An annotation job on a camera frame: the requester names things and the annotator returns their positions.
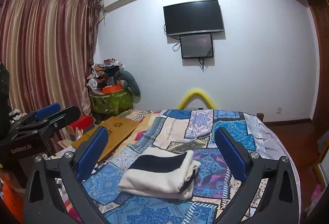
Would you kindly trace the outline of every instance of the small monitor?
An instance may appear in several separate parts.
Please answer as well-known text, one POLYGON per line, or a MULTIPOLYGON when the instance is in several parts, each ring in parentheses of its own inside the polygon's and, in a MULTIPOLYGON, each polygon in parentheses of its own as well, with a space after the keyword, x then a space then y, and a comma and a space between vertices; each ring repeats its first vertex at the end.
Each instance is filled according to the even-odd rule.
POLYGON ((213 38, 211 34, 181 36, 182 58, 213 57, 213 38))

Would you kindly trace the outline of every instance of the white towel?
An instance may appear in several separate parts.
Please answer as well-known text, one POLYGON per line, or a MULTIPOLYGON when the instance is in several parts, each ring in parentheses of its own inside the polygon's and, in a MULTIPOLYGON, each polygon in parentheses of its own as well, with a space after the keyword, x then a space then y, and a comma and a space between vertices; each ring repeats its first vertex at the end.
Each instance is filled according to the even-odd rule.
POLYGON ((148 147, 123 174, 119 188, 136 195, 189 199, 199 166, 191 150, 174 154, 148 147))

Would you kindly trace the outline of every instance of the blue patterned bedspread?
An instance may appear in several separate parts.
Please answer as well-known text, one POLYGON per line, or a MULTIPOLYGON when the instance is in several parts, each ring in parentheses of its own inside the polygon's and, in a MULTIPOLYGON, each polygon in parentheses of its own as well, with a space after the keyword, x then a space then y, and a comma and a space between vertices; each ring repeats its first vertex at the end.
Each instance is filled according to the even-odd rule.
MULTIPOLYGON (((111 224, 210 224, 241 184, 232 177, 214 142, 214 131, 218 127, 225 127, 248 151, 267 157, 255 116, 227 110, 165 110, 135 145, 130 144, 109 158, 83 186, 111 224), (193 157, 201 166, 191 199, 142 197, 118 188, 123 173, 147 147, 177 154, 194 151, 193 157)), ((262 180, 245 219, 253 215, 265 186, 266 180, 262 180)))

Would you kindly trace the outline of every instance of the orange box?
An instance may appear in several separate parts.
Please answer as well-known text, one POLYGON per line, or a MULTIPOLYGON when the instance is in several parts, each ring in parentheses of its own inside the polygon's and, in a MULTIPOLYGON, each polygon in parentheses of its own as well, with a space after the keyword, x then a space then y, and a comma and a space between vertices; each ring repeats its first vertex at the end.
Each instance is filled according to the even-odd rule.
POLYGON ((122 86, 121 85, 111 85, 111 86, 107 86, 102 88, 102 92, 104 94, 109 94, 109 93, 116 93, 118 91, 122 90, 122 86))

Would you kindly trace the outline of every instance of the television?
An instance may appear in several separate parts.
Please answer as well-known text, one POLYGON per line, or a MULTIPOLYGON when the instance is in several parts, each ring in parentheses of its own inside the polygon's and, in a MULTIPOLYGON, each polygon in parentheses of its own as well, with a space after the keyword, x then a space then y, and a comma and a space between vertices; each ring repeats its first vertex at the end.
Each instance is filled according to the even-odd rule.
POLYGON ((224 31, 218 0, 169 5, 163 12, 167 36, 224 31))
POLYGON ((180 36, 182 58, 213 57, 211 34, 190 34, 180 36))

